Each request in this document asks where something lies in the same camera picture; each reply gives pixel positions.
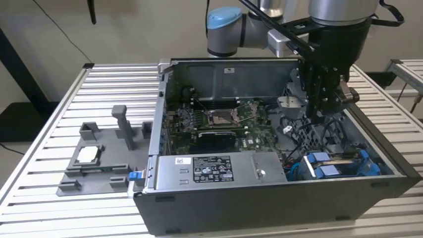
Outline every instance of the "robotic arm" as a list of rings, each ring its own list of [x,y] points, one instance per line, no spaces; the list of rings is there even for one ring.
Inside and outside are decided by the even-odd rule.
[[[306,115],[318,123],[325,115],[359,101],[347,82],[371,25],[401,26],[405,18],[385,0],[310,0],[310,17],[280,25],[248,0],[240,2],[290,39],[287,46],[303,57],[299,74],[309,100]],[[378,2],[391,11],[397,22],[378,19]],[[298,37],[305,34],[309,43]]]

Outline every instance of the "metal table frame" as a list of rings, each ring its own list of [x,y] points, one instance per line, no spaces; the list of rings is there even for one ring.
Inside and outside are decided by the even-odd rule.
[[[84,68],[2,191],[0,236],[150,237],[127,193],[58,197],[56,189],[84,121],[118,128],[112,106],[128,106],[131,125],[151,121],[158,94],[156,64],[96,64]],[[423,125],[362,70],[351,68],[358,106],[423,175]],[[423,235],[423,182],[381,201],[357,221],[224,231],[203,237],[411,237]]]

